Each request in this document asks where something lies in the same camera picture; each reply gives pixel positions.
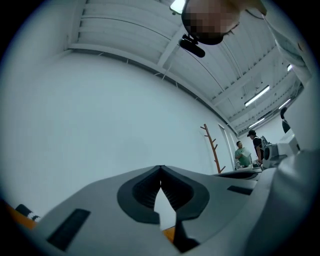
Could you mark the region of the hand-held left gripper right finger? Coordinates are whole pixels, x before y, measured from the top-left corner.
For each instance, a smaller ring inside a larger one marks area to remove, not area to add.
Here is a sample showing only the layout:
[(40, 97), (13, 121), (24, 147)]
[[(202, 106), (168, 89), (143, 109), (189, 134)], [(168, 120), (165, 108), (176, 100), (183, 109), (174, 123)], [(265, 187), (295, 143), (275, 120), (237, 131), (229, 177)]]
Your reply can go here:
[(196, 173), (161, 166), (161, 188), (176, 213), (175, 244), (161, 246), (163, 256), (223, 256), (238, 245), (217, 235), (236, 217), (256, 186), (253, 180)]

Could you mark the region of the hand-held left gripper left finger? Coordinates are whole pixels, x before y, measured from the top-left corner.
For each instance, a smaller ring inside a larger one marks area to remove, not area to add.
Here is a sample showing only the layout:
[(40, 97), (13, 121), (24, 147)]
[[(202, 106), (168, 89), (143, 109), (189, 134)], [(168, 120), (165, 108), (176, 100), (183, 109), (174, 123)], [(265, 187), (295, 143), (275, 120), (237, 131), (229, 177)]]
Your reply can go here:
[(178, 256), (159, 223), (142, 223), (118, 203), (129, 180), (156, 170), (133, 170), (90, 183), (50, 210), (30, 239), (45, 256)]

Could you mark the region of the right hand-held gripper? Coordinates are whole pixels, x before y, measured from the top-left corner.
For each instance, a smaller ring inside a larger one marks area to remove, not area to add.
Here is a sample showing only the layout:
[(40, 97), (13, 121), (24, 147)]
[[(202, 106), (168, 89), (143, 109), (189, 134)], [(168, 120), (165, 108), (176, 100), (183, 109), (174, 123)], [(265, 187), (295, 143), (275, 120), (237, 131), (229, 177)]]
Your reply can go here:
[[(285, 133), (281, 140), (276, 144), (268, 142), (266, 138), (262, 136), (261, 145), (263, 150), (262, 170), (276, 168), (283, 159), (296, 155), (300, 151), (298, 141), (292, 130)], [(258, 181), (260, 178), (260, 174), (258, 173), (261, 172), (254, 170), (241, 170), (218, 173), (215, 177)]]

